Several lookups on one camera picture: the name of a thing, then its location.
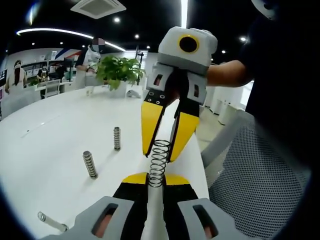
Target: curved light strip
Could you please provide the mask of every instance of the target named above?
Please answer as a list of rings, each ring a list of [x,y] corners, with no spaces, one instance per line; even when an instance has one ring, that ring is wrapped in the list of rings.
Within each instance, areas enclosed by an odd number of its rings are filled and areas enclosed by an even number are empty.
[[[181,27],[187,28],[188,0],[181,0]]]
[[[73,34],[73,35],[78,35],[78,36],[81,36],[81,37],[84,37],[84,38],[87,38],[87,39],[94,39],[93,36],[89,36],[89,35],[86,35],[86,34],[82,34],[82,33],[79,33],[79,32],[75,32],[75,31],[68,31],[68,30],[63,30],[63,29],[56,29],[56,28],[30,28],[30,29],[24,29],[24,30],[20,30],[20,31],[17,31],[16,34],[17,35],[20,35],[20,34],[23,34],[23,33],[28,33],[28,32],[36,32],[36,31],[50,31],[50,32],[60,32],[60,33],[66,33],[66,34]],[[126,50],[122,47],[119,47],[115,44],[112,44],[108,41],[104,41],[104,43],[110,47],[113,47],[115,49],[118,49],[122,52],[125,52]]]

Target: gray mesh backrest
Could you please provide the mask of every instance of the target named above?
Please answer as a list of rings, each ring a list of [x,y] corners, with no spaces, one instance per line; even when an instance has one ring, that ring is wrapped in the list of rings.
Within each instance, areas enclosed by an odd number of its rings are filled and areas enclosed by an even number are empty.
[[[46,83],[46,94],[59,93],[60,80],[52,80]]]
[[[292,216],[311,176],[288,148],[241,110],[201,156],[210,200],[249,237],[272,239]]]

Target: air conditioning vent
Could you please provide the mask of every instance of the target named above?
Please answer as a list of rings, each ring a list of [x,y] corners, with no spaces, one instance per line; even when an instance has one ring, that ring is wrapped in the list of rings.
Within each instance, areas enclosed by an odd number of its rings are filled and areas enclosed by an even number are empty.
[[[100,19],[124,10],[126,7],[117,0],[82,0],[71,8],[71,11],[93,19]]]

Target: gray gripper housing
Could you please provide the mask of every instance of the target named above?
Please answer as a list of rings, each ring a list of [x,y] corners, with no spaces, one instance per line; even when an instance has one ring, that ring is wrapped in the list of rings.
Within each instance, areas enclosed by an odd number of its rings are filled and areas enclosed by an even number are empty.
[[[49,235],[41,240],[120,240],[127,216],[134,202],[105,196],[81,212],[75,218],[74,226],[60,235]],[[190,240],[207,240],[204,228],[195,209],[202,208],[211,219],[217,236],[214,240],[260,240],[244,235],[236,229],[234,219],[207,198],[178,202],[184,217]],[[115,209],[102,238],[92,232],[95,224],[101,222],[109,209]]]
[[[127,216],[133,204],[134,202],[130,200],[104,196],[76,216],[74,226],[71,229],[60,235],[46,236],[41,240],[120,240]],[[108,210],[115,208],[116,210],[103,237],[96,237],[92,233],[97,228],[95,224],[101,222]]]
[[[203,209],[207,213],[217,232],[217,236],[212,238],[214,240],[261,240],[238,231],[234,219],[207,198],[181,201],[178,202],[178,206],[184,217],[190,240],[207,240],[195,209]]]

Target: green leaves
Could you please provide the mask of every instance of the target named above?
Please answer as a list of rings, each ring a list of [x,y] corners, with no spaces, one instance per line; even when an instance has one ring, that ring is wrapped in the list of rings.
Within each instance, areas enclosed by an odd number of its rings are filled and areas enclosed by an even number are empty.
[[[102,81],[109,80],[110,90],[112,91],[120,86],[120,81],[134,85],[145,73],[137,59],[118,58],[110,55],[98,64],[96,78]]]

